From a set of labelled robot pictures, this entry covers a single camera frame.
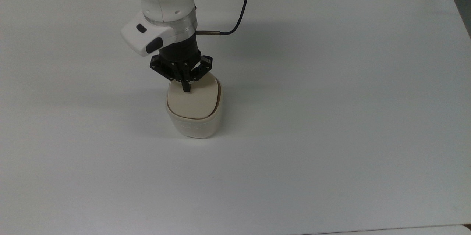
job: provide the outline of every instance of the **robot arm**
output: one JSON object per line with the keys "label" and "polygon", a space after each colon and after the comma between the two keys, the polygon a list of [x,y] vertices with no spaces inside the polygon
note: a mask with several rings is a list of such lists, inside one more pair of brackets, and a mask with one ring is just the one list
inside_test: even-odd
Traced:
{"label": "robot arm", "polygon": [[212,68],[212,58],[202,56],[196,42],[197,34],[228,35],[234,32],[200,31],[196,28],[194,0],[141,0],[141,11],[121,30],[126,43],[141,56],[153,55],[151,68],[170,81],[182,84],[190,92],[191,84],[199,81]]}
{"label": "robot arm", "polygon": [[141,9],[121,30],[126,43],[141,56],[184,41],[196,32],[194,0],[141,0]]}

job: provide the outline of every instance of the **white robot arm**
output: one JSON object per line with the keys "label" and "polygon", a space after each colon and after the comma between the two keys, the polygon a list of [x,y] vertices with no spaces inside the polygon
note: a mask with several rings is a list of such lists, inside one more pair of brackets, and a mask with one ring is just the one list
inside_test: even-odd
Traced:
{"label": "white robot arm", "polygon": [[198,50],[197,34],[229,32],[197,31],[194,0],[141,0],[141,11],[121,30],[126,43],[141,56],[152,55],[150,67],[170,80],[167,112],[185,136],[206,138],[221,119],[222,87],[209,71],[212,58]]}
{"label": "white robot arm", "polygon": [[141,9],[121,30],[126,43],[141,56],[184,41],[196,32],[194,0],[141,0]]}

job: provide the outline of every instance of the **container lid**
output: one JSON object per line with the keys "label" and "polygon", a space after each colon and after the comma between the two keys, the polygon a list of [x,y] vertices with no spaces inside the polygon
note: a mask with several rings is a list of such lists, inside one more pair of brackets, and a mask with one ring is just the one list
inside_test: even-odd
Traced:
{"label": "container lid", "polygon": [[219,99],[217,79],[207,73],[191,85],[189,93],[184,92],[181,83],[171,81],[167,94],[169,109],[178,116],[189,119],[204,119],[210,116]]}

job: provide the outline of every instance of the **white table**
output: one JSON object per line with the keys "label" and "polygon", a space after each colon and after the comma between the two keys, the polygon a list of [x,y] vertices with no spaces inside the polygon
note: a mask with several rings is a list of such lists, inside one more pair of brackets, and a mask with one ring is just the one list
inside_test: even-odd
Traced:
{"label": "white table", "polygon": [[[230,29],[242,0],[195,0]],[[201,36],[224,123],[184,138],[119,34],[139,0],[0,0],[0,233],[296,235],[471,222],[453,0],[249,0]]]}

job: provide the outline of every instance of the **black cable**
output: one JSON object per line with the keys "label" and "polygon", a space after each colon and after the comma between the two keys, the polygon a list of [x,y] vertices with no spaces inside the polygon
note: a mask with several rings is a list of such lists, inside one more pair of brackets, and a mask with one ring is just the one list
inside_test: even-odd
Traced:
{"label": "black cable", "polygon": [[247,6],[247,0],[244,0],[244,5],[242,5],[242,11],[240,12],[240,16],[239,16],[239,20],[237,21],[237,24],[235,24],[234,28],[229,31],[229,32],[220,32],[220,31],[196,31],[196,34],[197,35],[224,35],[224,36],[227,36],[227,35],[230,35],[232,34],[233,32],[235,32],[237,30],[237,28],[239,27],[240,25],[240,22],[242,22],[242,17],[244,17],[244,11],[245,11],[245,7]]}

